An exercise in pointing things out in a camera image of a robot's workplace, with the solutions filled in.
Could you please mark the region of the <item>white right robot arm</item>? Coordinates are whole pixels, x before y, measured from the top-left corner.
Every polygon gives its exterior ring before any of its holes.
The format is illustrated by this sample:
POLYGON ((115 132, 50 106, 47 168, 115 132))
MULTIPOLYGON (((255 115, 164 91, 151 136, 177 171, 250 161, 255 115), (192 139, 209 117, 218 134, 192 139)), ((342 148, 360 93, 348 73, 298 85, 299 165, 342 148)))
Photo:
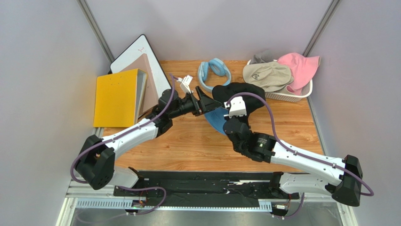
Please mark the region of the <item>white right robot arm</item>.
POLYGON ((223 132, 232 142, 234 151, 253 161, 287 165, 303 171, 298 176, 279 173, 271 187, 287 194, 330 195, 344 205, 360 205, 363 172, 357 157, 337 158, 312 153, 272 135, 253 132, 248 124, 235 117, 224 123, 223 132))

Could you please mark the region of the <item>blue bucket hat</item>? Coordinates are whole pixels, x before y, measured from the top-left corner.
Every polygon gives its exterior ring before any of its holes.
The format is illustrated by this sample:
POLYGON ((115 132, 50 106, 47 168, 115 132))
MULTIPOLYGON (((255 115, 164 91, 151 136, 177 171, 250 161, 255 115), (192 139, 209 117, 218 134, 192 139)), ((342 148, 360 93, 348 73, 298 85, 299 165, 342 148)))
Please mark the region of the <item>blue bucket hat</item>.
POLYGON ((217 132, 219 132, 225 136, 226 134, 223 130, 223 126, 226 122, 224 116, 227 114, 228 114, 228 110, 220 107, 211 112, 205 113, 204 117, 207 120, 207 122, 210 124, 211 127, 213 127, 217 132))

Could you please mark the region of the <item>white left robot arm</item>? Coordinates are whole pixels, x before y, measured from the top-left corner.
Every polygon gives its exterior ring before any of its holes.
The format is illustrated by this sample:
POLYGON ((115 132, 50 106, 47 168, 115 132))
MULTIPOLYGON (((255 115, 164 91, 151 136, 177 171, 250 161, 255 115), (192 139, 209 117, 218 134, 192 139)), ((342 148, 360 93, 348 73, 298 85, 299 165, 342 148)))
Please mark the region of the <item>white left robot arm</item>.
POLYGON ((94 190, 107 185, 132 188, 139 180, 133 169, 115 166, 115 161, 125 152, 148 140, 166 133, 173 125, 173 118, 191 113, 200 116, 222 106, 196 87, 198 98, 187 93, 184 98, 174 89, 162 93, 150 114, 137 124, 113 135, 99 138, 89 136, 72 165, 82 177, 82 183, 94 190))

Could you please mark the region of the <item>beige bucket hat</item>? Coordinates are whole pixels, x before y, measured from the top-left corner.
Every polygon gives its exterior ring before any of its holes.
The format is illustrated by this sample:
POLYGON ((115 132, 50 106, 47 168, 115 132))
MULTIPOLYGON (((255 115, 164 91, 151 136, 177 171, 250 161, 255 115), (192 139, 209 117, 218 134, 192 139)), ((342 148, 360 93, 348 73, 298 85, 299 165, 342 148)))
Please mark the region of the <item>beige bucket hat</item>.
POLYGON ((265 92, 278 91, 294 81, 290 68, 275 61, 246 65, 242 75, 246 83, 258 86, 265 92))

